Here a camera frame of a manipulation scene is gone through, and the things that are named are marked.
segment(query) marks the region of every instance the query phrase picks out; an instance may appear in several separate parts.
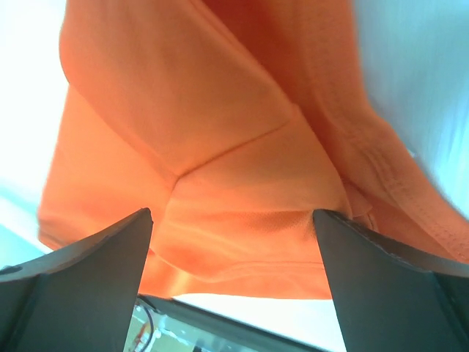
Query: orange cloth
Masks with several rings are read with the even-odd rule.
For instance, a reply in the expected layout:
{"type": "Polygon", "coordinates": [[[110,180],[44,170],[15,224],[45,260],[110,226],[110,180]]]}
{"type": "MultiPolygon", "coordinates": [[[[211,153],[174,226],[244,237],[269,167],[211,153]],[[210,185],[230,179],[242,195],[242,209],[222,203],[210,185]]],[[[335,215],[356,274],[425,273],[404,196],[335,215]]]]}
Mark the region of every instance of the orange cloth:
{"type": "Polygon", "coordinates": [[[69,0],[60,48],[52,248],[149,207],[142,293],[330,298],[328,208],[469,261],[468,223],[366,100],[348,1],[69,0]]]}

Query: orange fabric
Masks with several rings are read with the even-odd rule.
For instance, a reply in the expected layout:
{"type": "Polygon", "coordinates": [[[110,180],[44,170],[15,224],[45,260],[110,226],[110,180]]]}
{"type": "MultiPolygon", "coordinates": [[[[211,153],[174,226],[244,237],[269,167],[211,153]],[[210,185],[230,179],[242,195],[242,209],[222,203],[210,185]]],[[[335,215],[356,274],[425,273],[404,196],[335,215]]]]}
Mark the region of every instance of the orange fabric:
{"type": "Polygon", "coordinates": [[[345,0],[69,0],[40,207],[65,246],[149,207],[140,291],[330,298],[311,213],[468,261],[469,226],[370,108],[345,0]]]}

